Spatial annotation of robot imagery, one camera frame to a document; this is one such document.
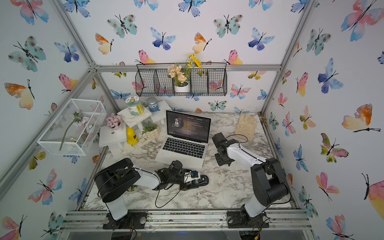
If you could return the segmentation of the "black wireless mouse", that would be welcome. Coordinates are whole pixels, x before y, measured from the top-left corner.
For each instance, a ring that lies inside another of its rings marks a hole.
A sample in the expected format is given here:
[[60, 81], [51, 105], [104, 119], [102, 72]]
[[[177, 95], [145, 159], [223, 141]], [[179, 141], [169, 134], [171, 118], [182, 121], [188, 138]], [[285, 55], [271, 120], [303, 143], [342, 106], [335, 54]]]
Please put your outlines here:
[[197, 188], [207, 186], [208, 184], [209, 184], [209, 178], [206, 175], [201, 175], [199, 179], [192, 181], [192, 185]]

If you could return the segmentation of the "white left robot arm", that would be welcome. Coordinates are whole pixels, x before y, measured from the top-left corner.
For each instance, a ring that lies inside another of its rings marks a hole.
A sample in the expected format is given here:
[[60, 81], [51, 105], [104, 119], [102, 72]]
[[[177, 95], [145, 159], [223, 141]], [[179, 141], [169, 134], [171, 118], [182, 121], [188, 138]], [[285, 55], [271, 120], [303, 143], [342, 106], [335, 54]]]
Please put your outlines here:
[[173, 185], [186, 189], [188, 184], [199, 178], [200, 174], [197, 171], [184, 169], [180, 161], [173, 161], [167, 168], [150, 172], [135, 167], [131, 159], [125, 158], [99, 171], [94, 181], [98, 197], [107, 205], [113, 220], [118, 221], [128, 214], [123, 194], [132, 186], [146, 187], [155, 191]]

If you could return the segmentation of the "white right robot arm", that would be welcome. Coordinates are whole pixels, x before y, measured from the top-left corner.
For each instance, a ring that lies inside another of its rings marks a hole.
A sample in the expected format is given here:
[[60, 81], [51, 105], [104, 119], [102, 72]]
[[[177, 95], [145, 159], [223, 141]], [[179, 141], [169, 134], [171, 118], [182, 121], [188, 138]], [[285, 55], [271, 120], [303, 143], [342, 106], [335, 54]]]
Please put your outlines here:
[[247, 150], [235, 139], [228, 139], [222, 133], [212, 137], [217, 148], [215, 158], [219, 166], [236, 162], [249, 170], [254, 196], [243, 205], [247, 218], [261, 215], [276, 201], [290, 194], [285, 174], [280, 162], [275, 158], [264, 158]]

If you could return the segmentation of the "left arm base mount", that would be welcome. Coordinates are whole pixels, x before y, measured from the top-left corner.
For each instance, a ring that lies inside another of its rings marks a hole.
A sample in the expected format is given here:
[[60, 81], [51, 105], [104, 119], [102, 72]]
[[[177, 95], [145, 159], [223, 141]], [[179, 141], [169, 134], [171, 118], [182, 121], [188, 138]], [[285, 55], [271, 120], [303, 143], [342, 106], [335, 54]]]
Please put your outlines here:
[[103, 220], [103, 230], [143, 230], [147, 222], [147, 212], [130, 212], [119, 220], [115, 220], [108, 212]]

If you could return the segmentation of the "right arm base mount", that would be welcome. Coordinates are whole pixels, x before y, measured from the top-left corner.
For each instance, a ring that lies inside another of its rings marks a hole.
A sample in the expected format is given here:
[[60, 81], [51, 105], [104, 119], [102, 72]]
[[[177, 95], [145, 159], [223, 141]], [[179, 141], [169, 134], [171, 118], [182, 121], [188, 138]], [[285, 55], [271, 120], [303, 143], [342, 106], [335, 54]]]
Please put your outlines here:
[[262, 212], [256, 217], [250, 217], [245, 209], [240, 209], [238, 211], [228, 211], [227, 212], [227, 224], [230, 229], [240, 229], [240, 228], [269, 228], [270, 225], [267, 222], [266, 213]]

